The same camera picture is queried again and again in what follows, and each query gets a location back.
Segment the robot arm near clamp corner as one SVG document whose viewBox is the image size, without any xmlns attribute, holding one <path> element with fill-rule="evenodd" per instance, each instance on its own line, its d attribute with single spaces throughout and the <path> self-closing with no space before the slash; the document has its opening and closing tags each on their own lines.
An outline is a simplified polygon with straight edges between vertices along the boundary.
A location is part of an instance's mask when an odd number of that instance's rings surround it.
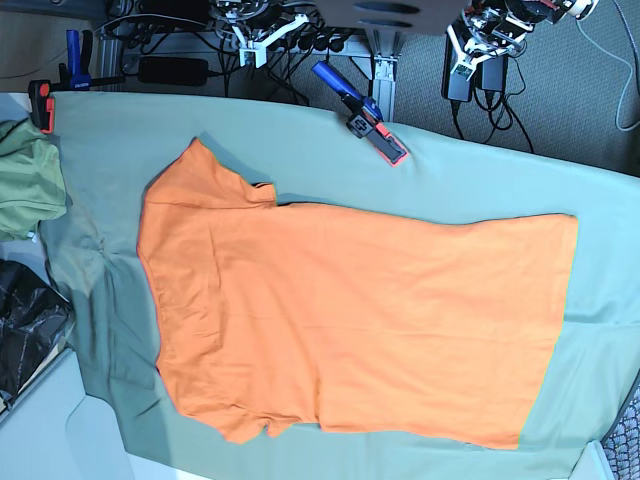
<svg viewBox="0 0 640 480">
<path fill-rule="evenodd" d="M 309 15 L 292 1 L 211 1 L 211 26 L 223 47 L 269 48 L 307 25 Z"/>
</svg>

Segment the robot arm far side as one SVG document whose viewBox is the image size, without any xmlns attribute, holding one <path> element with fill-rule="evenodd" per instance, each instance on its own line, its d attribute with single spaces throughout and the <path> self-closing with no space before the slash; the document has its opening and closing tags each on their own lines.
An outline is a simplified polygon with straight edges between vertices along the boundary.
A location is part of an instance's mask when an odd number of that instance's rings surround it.
<svg viewBox="0 0 640 480">
<path fill-rule="evenodd" d="M 540 23 L 565 17 L 581 21 L 599 4 L 593 0 L 471 1 L 448 27 L 450 39 L 468 56 L 501 56 L 524 49 L 526 36 Z"/>
</svg>

